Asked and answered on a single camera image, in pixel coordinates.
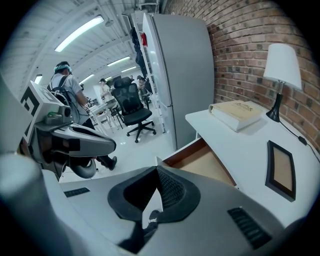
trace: black pants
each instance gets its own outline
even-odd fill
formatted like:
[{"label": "black pants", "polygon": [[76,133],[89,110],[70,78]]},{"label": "black pants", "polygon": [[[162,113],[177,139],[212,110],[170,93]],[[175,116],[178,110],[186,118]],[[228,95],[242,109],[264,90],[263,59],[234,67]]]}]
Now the black pants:
[{"label": "black pants", "polygon": [[[85,127],[88,127],[88,128],[91,128],[91,129],[95,130],[95,127],[92,124],[90,118],[87,121],[85,121],[82,125],[85,126]],[[97,161],[102,163],[105,167],[110,167],[113,164],[113,160],[107,155],[97,156],[96,159],[97,159]]]}]

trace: black picture frame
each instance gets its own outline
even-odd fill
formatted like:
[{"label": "black picture frame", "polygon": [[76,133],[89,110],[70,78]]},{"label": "black picture frame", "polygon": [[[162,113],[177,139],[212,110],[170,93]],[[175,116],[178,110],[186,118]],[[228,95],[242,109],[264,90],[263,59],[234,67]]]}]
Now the black picture frame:
[{"label": "black picture frame", "polygon": [[[275,153],[274,148],[280,150],[281,152],[285,153],[289,156],[290,166],[291,166],[291,178],[292,178],[292,190],[286,188],[281,183],[276,181],[275,178]],[[292,154],[284,149],[283,147],[279,146],[278,144],[274,143],[273,141],[269,140],[267,142],[267,152],[268,152],[268,162],[267,162],[267,171],[266,171],[266,179],[265,185],[287,199],[290,202],[296,200],[296,171],[295,171],[295,164]]]}]

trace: floor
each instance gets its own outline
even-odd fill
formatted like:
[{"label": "floor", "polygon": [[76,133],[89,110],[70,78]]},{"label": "floor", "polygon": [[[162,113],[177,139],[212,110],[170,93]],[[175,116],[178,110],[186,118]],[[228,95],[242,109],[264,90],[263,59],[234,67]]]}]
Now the floor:
[{"label": "floor", "polygon": [[[154,166],[156,164],[156,156],[163,159],[173,153],[171,145],[165,138],[166,135],[162,133],[161,124],[156,115],[156,111],[152,109],[152,106],[150,106],[150,110],[152,111],[152,116],[150,116],[147,121],[153,120],[153,128],[156,130],[156,134],[153,135],[152,131],[143,130],[138,138],[139,143],[135,143],[136,131],[131,133],[131,136],[127,136],[127,132],[132,130],[135,125],[126,127],[122,124],[123,129],[121,129],[118,120],[115,119],[115,123],[118,125],[119,130],[113,128],[112,133],[108,123],[105,122],[103,124],[107,135],[116,142],[116,149],[109,156],[111,158],[116,156],[117,164],[115,168],[110,171],[98,161],[95,161],[98,172],[96,172],[92,179],[104,178],[130,172],[142,167]],[[59,182],[65,183],[83,180],[83,178],[77,176],[67,167]]]}]

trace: white refrigerator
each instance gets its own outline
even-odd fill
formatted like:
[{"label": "white refrigerator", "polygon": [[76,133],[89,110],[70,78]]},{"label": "white refrigerator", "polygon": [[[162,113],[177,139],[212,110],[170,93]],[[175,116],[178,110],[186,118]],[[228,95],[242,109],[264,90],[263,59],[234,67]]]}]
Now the white refrigerator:
[{"label": "white refrigerator", "polygon": [[208,109],[214,101],[209,33],[201,19],[146,13],[142,30],[166,137],[177,150],[196,136],[186,114]]}]

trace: brick wall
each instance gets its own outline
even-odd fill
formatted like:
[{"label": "brick wall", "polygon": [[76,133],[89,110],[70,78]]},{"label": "brick wall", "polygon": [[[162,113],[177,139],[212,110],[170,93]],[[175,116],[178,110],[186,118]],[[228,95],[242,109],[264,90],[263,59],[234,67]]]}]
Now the brick wall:
[{"label": "brick wall", "polygon": [[215,67],[215,103],[253,101],[270,109],[279,84],[263,78],[268,46],[291,45],[303,91],[284,86],[280,114],[320,151],[319,68],[303,35],[275,2],[168,0],[164,12],[205,21]]}]

